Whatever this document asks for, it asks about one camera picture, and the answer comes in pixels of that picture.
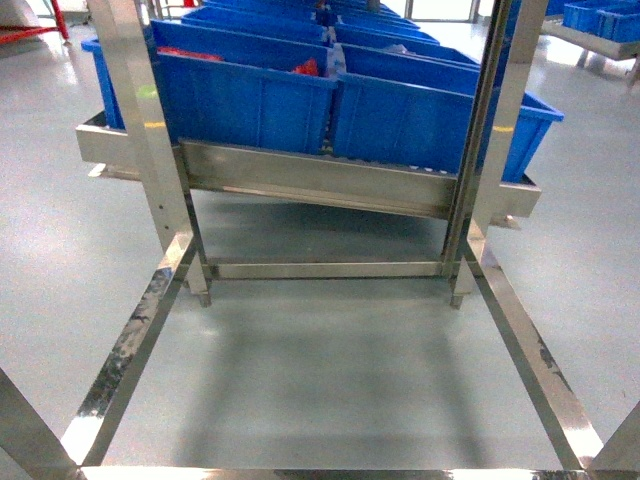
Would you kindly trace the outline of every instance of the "metal bar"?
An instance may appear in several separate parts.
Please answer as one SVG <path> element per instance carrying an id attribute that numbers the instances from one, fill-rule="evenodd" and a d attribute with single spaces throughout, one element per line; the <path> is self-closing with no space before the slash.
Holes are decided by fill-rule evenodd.
<path id="1" fill-rule="evenodd" d="M 189 286 L 208 303 L 204 247 L 184 164 L 172 150 L 151 68 L 155 48 L 148 9 L 143 0 L 88 1 L 127 127 L 131 148 L 127 156 L 136 161 L 160 243 L 166 250 L 176 232 L 194 232 L 198 261 L 190 270 Z"/>
<path id="2" fill-rule="evenodd" d="M 640 402 L 605 443 L 590 468 L 592 470 L 640 469 Z"/>
<path id="3" fill-rule="evenodd" d="M 191 230 L 175 235 L 62 437 L 62 444 L 78 465 L 100 465 L 107 453 L 195 250 Z"/>
<path id="4" fill-rule="evenodd" d="M 210 259 L 209 265 L 218 280 L 435 277 L 442 271 L 440 261 L 228 263 Z"/>
<path id="5" fill-rule="evenodd" d="M 86 480 L 637 480 L 634 472 L 495 470 L 220 470 L 89 467 Z"/>
<path id="6" fill-rule="evenodd" d="M 473 205 L 474 193 L 472 183 L 476 178 L 476 165 L 484 159 L 483 140 L 485 132 L 493 124 L 493 110 L 500 95 L 502 71 L 505 68 L 505 57 L 509 54 L 511 44 L 504 42 L 505 35 L 511 36 L 515 27 L 512 10 L 517 14 L 519 1 L 497 1 L 493 7 L 491 24 L 487 33 L 487 41 L 482 56 L 480 77 L 471 110 L 471 119 L 467 131 L 462 164 L 456 182 L 453 202 L 449 213 L 449 225 L 442 252 L 445 276 L 452 276 L 453 262 L 459 257 L 459 245 L 467 218 L 467 205 Z"/>
<path id="7" fill-rule="evenodd" d="M 78 466 L 0 369 L 0 448 L 36 480 L 75 478 Z"/>
<path id="8" fill-rule="evenodd" d="M 51 8 L 53 8 L 53 14 L 56 17 L 56 25 L 60 31 L 60 35 L 64 38 L 65 43 L 68 43 L 69 32 L 67 31 L 67 24 L 64 23 L 64 15 L 58 6 L 58 0 L 51 0 Z"/>
<path id="9" fill-rule="evenodd" d="M 5 27 L 3 30 L 14 30 L 13 27 Z M 22 40 L 23 38 L 35 37 L 36 35 L 42 35 L 48 32 L 57 32 L 56 27 L 27 27 L 27 28 L 15 28 L 15 30 L 21 30 L 20 32 L 10 35 L 0 36 L 0 45 Z"/>
<path id="10" fill-rule="evenodd" d="M 602 441 L 473 220 L 466 247 L 480 292 L 560 463 L 565 469 L 588 468 Z"/>

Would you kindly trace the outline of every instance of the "shiny metal surface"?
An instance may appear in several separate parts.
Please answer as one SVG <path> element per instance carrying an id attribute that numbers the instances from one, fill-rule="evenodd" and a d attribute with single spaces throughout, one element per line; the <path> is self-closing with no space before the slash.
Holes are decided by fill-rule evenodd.
<path id="1" fill-rule="evenodd" d="M 588 468 L 602 441 L 472 220 L 465 256 L 562 466 Z"/>
<path id="2" fill-rule="evenodd" d="M 496 191 L 499 190 L 498 186 L 511 148 L 522 97 L 538 43 L 537 32 L 544 19 L 546 5 L 547 2 L 522 2 L 515 31 L 512 32 L 510 48 L 507 46 L 506 50 L 500 53 L 500 55 L 508 55 L 508 60 L 506 65 L 501 67 L 504 68 L 504 77 L 500 96 L 498 99 L 493 99 L 497 102 L 495 117 L 488 119 L 482 131 L 476 132 L 478 142 L 469 151 L 472 157 L 483 158 L 482 171 L 478 176 L 475 160 L 468 168 L 461 171 L 459 189 L 451 210 L 449 232 L 443 252 L 445 274 L 450 274 L 446 267 L 447 262 L 460 255 L 458 247 L 461 236 L 466 234 L 466 214 L 461 213 L 460 205 L 464 204 L 467 209 L 473 209 L 473 218 L 484 235 L 487 234 L 491 224 L 494 216 L 493 202 L 497 197 Z M 488 143 L 481 145 L 480 139 L 483 135 L 486 136 L 488 131 L 491 132 Z M 474 190 L 471 185 L 477 185 L 477 190 Z M 472 275 L 463 260 L 453 287 L 452 306 L 459 308 L 461 298 L 471 292 L 473 283 Z"/>
<path id="3" fill-rule="evenodd" d="M 591 463 L 594 470 L 640 470 L 640 402 Z"/>
<path id="4" fill-rule="evenodd" d="M 606 38 L 597 37 L 589 33 L 580 32 L 562 25 L 562 18 L 554 18 L 542 24 L 542 33 L 561 38 L 585 49 L 578 61 L 579 67 L 584 67 L 588 52 L 604 55 L 611 60 L 636 59 L 633 68 L 629 72 L 627 83 L 632 87 L 640 79 L 640 42 L 618 43 Z"/>
<path id="5" fill-rule="evenodd" d="M 108 166 L 100 176 L 138 180 L 125 132 L 97 115 L 76 129 L 83 160 Z M 455 176 L 235 146 L 183 142 L 189 185 L 304 203 L 447 218 Z M 542 192 L 533 182 L 501 183 L 494 218 L 529 217 Z"/>
<path id="6" fill-rule="evenodd" d="M 75 478 L 77 465 L 69 458 L 57 437 L 2 369 L 0 369 L 0 448 L 6 451 L 32 478 L 38 480 Z"/>
<path id="7" fill-rule="evenodd" d="M 440 261 L 243 264 L 210 259 L 209 265 L 218 280 L 435 277 L 442 272 Z"/>
<path id="8" fill-rule="evenodd" d="M 193 233 L 177 233 L 62 437 L 78 465 L 102 462 L 194 255 Z"/>
<path id="9" fill-rule="evenodd" d="M 182 161 L 171 147 L 151 69 L 149 7 L 143 1 L 89 0 L 89 8 L 129 135 L 130 153 L 124 157 L 135 160 L 163 250 L 177 232 L 196 232 L 200 261 L 191 269 L 189 285 L 193 293 L 206 295 L 207 279 L 201 267 L 204 247 L 191 193 Z"/>
<path id="10" fill-rule="evenodd" d="M 89 467 L 87 480 L 637 480 L 637 472 L 498 470 L 207 470 Z"/>

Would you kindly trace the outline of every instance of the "red object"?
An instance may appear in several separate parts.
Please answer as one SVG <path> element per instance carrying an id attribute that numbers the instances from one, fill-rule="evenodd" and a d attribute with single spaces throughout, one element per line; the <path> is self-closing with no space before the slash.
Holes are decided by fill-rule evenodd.
<path id="1" fill-rule="evenodd" d="M 312 77 L 320 76 L 320 72 L 318 71 L 318 62 L 316 62 L 315 58 L 310 58 L 302 65 L 298 65 L 291 71 L 293 73 L 299 73 L 301 75 L 311 75 Z"/>
<path id="2" fill-rule="evenodd" d="M 214 62 L 224 62 L 224 58 L 222 58 L 220 55 L 212 55 L 210 53 L 190 52 L 189 50 L 182 50 L 181 48 L 158 47 L 158 52 L 168 53 L 170 55 L 180 55 L 181 57 L 200 58 L 202 60 L 211 60 Z"/>
<path id="3" fill-rule="evenodd" d="M 35 35 L 41 35 L 48 32 L 60 32 L 60 35 L 62 35 L 62 38 L 64 38 L 66 43 L 69 40 L 69 32 L 67 31 L 67 26 L 64 23 L 64 17 L 62 16 L 62 12 L 60 11 L 60 7 L 58 6 L 58 0 L 51 0 L 51 7 L 53 8 L 53 13 L 56 17 L 55 27 L 0 25 L 1 31 L 16 31 L 16 33 L 0 36 L 0 45 L 16 42 L 18 40 L 22 40 L 23 38 L 33 37 Z"/>

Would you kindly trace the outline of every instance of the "metal shelf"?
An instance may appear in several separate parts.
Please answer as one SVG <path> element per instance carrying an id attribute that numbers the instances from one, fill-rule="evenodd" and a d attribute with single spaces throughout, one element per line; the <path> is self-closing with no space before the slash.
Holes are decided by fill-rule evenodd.
<path id="1" fill-rule="evenodd" d="M 636 59 L 629 73 L 628 84 L 632 87 L 640 79 L 640 41 L 630 43 L 618 43 L 606 38 L 580 32 L 562 25 L 562 17 L 553 17 L 542 23 L 541 33 L 560 38 L 566 42 L 585 49 L 585 53 L 578 61 L 579 66 L 584 66 L 588 52 L 603 55 L 611 60 L 622 61 Z"/>
<path id="2" fill-rule="evenodd" d="M 127 133 L 104 125 L 104 115 L 98 114 L 77 127 L 82 159 L 105 165 L 93 176 L 139 180 L 135 159 L 128 154 Z M 457 178 L 424 169 L 189 140 L 174 150 L 185 161 L 191 188 L 416 217 L 447 219 Z M 529 217 L 541 193 L 528 178 L 520 184 L 500 183 L 494 223 L 505 226 L 505 217 Z M 515 226 L 513 221 L 507 225 Z"/>

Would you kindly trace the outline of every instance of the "metal frame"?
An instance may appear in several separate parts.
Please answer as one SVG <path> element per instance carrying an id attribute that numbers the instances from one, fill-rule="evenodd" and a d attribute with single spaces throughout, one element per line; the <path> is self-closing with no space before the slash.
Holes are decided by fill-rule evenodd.
<path id="1" fill-rule="evenodd" d="M 589 52 L 603 55 L 616 62 L 631 60 L 635 63 L 628 74 L 627 85 L 632 88 L 640 80 L 640 41 L 630 43 L 618 43 L 606 38 L 597 37 L 589 33 L 580 32 L 562 25 L 562 16 L 549 17 L 542 24 L 542 34 L 560 38 L 584 49 L 578 66 L 584 67 L 589 58 Z"/>
<path id="2" fill-rule="evenodd" d="M 49 33 L 49 32 L 60 32 L 60 35 L 64 40 L 64 45 L 69 45 L 69 32 L 67 30 L 66 24 L 64 23 L 64 16 L 62 15 L 62 11 L 58 6 L 58 0 L 50 0 L 50 2 L 51 2 L 51 9 L 53 10 L 53 18 L 56 21 L 55 27 L 39 27 L 39 26 L 35 27 L 35 26 L 28 26 L 28 25 L 27 26 L 0 25 L 0 31 L 16 32 L 16 33 L 11 33 L 7 35 L 1 35 L 0 45 L 6 45 L 8 43 L 17 42 L 18 40 L 35 37 L 38 35 L 42 35 L 43 33 Z"/>
<path id="3" fill-rule="evenodd" d="M 144 35 L 147 27 L 144 10 L 149 7 L 139 3 L 141 1 L 90 0 L 127 132 L 108 132 L 96 125 L 87 125 L 80 127 L 78 139 L 83 155 L 93 159 L 105 141 L 113 147 L 108 149 L 113 157 L 124 159 L 133 154 L 133 163 L 101 166 L 95 175 L 111 173 L 116 178 L 142 182 L 165 255 L 61 441 L 0 371 L 0 447 L 27 473 L 35 479 L 55 480 L 637 480 L 640 477 L 640 472 L 633 471 L 640 463 L 640 404 L 603 446 L 486 240 L 492 219 L 504 208 L 500 206 L 501 195 L 510 188 L 520 188 L 505 187 L 500 183 L 500 176 L 535 49 L 536 24 L 542 22 L 546 2 L 496 2 L 463 166 L 460 175 L 451 179 L 429 172 L 188 140 L 172 148 L 162 107 L 155 89 L 149 88 L 155 85 L 150 63 L 154 49 L 147 43 L 152 41 L 151 37 Z M 265 172 L 260 170 L 260 165 L 264 162 L 277 167 L 271 177 L 262 177 Z M 304 168 L 318 169 L 314 175 L 308 175 L 313 181 L 296 173 L 297 163 Z M 225 164 L 232 164 L 234 168 L 227 170 Z M 351 182 L 355 186 L 345 185 L 340 182 L 343 175 L 361 176 L 365 180 L 362 184 Z M 371 195 L 371 183 L 381 180 L 397 182 L 409 194 L 395 199 L 375 198 Z M 449 228 L 442 258 L 436 260 L 222 264 L 204 256 L 190 186 L 396 214 L 445 215 Z M 517 209 L 517 204 L 518 201 L 508 208 Z M 378 276 L 449 278 L 453 284 L 454 306 L 460 305 L 462 295 L 469 290 L 469 282 L 479 286 L 564 471 L 291 471 L 99 466 L 185 279 L 189 279 L 192 291 L 206 300 L 208 282 L 221 278 Z"/>

